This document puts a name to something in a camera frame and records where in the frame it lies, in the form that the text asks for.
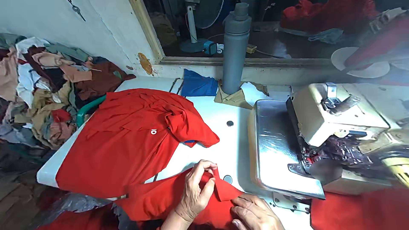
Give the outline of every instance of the red cloth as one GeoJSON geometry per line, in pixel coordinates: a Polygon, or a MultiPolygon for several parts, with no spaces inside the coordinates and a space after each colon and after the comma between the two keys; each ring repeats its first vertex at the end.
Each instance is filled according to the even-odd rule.
{"type": "Polygon", "coordinates": [[[353,33],[377,14],[373,0],[328,0],[326,4],[300,0],[295,7],[283,11],[280,24],[282,28],[311,34],[332,28],[353,33]]]}
{"type": "MultiPolygon", "coordinates": [[[[191,169],[168,179],[132,187],[129,198],[117,200],[132,220],[165,219],[169,212],[180,202],[183,194],[185,176],[191,169]]],[[[242,194],[231,184],[220,179],[218,170],[214,170],[215,191],[210,197],[207,207],[193,221],[194,225],[207,224],[213,229],[236,229],[232,225],[233,218],[230,208],[233,207],[231,199],[242,194]]],[[[212,178],[205,172],[200,182],[203,189],[207,181],[212,178]]]]}
{"type": "Polygon", "coordinates": [[[314,230],[407,230],[409,189],[383,189],[360,196],[325,193],[312,200],[314,230]]]}
{"type": "MultiPolygon", "coordinates": [[[[408,40],[409,17],[396,18],[391,21],[380,34],[375,35],[371,41],[359,47],[359,49],[345,61],[345,66],[350,67],[363,60],[386,54],[396,49],[402,42],[408,40]]],[[[371,64],[358,69],[366,69],[369,66],[371,66],[371,64]]]]}
{"type": "Polygon", "coordinates": [[[112,204],[86,212],[63,212],[51,224],[37,230],[118,230],[118,218],[112,204]]]}
{"type": "Polygon", "coordinates": [[[63,109],[53,110],[51,111],[51,114],[54,122],[68,122],[71,120],[70,113],[63,109]]]}
{"type": "Polygon", "coordinates": [[[162,171],[180,142],[210,147],[219,137],[189,100],[169,92],[132,89],[107,93],[63,161],[63,190],[118,197],[162,171]]]}

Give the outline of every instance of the metal plate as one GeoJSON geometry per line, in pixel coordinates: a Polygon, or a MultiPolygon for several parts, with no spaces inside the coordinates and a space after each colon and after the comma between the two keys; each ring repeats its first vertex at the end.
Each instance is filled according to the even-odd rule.
{"type": "Polygon", "coordinates": [[[258,185],[299,198],[325,199],[319,180],[288,169],[288,164],[299,163],[299,148],[285,101],[259,100],[254,107],[258,185]]]}

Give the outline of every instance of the white cloth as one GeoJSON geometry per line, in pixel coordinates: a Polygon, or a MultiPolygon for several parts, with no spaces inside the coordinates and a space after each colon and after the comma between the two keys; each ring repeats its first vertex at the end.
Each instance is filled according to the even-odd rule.
{"type": "Polygon", "coordinates": [[[28,52],[27,50],[31,46],[34,45],[35,47],[45,47],[44,46],[45,44],[49,44],[49,42],[47,42],[44,39],[36,37],[21,40],[20,42],[16,43],[17,58],[26,61],[26,59],[23,57],[23,54],[26,54],[28,52]]]}
{"type": "Polygon", "coordinates": [[[18,65],[17,95],[31,108],[33,104],[34,85],[37,88],[51,91],[49,83],[31,67],[29,63],[18,65]]]}
{"type": "Polygon", "coordinates": [[[271,97],[267,97],[263,92],[258,91],[250,82],[243,83],[240,88],[243,90],[244,99],[251,106],[254,106],[257,100],[272,100],[271,97]]]}

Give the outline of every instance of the red shirt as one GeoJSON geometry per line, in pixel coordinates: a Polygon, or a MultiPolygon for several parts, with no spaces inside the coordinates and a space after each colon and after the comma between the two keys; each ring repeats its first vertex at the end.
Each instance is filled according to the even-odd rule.
{"type": "MultiPolygon", "coordinates": [[[[164,180],[133,186],[129,198],[117,200],[116,203],[132,220],[166,219],[169,212],[180,202],[185,176],[190,170],[164,180]]],[[[206,208],[194,219],[193,225],[206,224],[212,229],[237,229],[231,223],[233,217],[230,214],[230,208],[233,204],[230,200],[243,192],[220,179],[217,169],[213,170],[213,173],[216,178],[214,192],[206,208]]],[[[204,172],[199,184],[200,188],[203,189],[212,177],[210,173],[204,172]]]]}
{"type": "Polygon", "coordinates": [[[151,89],[107,93],[56,181],[63,190],[99,198],[122,196],[162,171],[178,144],[188,140],[195,140],[186,144],[190,147],[219,142],[189,100],[151,89]]]}

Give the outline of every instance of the finger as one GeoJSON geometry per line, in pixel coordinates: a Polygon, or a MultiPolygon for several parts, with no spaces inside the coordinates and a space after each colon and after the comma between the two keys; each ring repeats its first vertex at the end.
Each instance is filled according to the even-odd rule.
{"type": "Polygon", "coordinates": [[[250,229],[256,229],[259,221],[258,217],[247,208],[235,206],[231,208],[231,211],[235,213],[250,229]]]}
{"type": "Polygon", "coordinates": [[[241,222],[241,220],[239,219],[234,219],[232,221],[232,223],[234,224],[234,226],[236,226],[238,228],[238,230],[249,230],[244,224],[243,222],[241,222]]]}
{"type": "Polygon", "coordinates": [[[203,173],[205,172],[205,169],[217,169],[217,165],[211,161],[208,160],[200,160],[198,164],[193,167],[192,171],[192,179],[193,179],[193,184],[198,185],[200,180],[202,179],[203,173]]]}
{"type": "Polygon", "coordinates": [[[233,204],[235,204],[235,205],[237,205],[239,207],[243,207],[245,209],[250,210],[258,218],[261,218],[262,216],[266,215],[266,213],[264,212],[264,210],[261,207],[255,205],[254,203],[252,203],[250,201],[247,201],[247,200],[242,199],[240,197],[234,198],[231,201],[233,202],[233,204]]]}
{"type": "Polygon", "coordinates": [[[242,195],[240,195],[239,197],[254,203],[255,205],[261,207],[262,209],[266,210],[266,211],[270,211],[271,208],[270,206],[268,206],[267,202],[263,199],[260,199],[258,196],[252,195],[252,194],[247,194],[247,193],[243,193],[242,195]]]}
{"type": "Polygon", "coordinates": [[[204,185],[202,192],[199,195],[199,199],[203,202],[203,204],[206,204],[209,202],[211,195],[213,194],[214,191],[214,184],[215,184],[216,179],[210,178],[209,181],[204,185]]]}

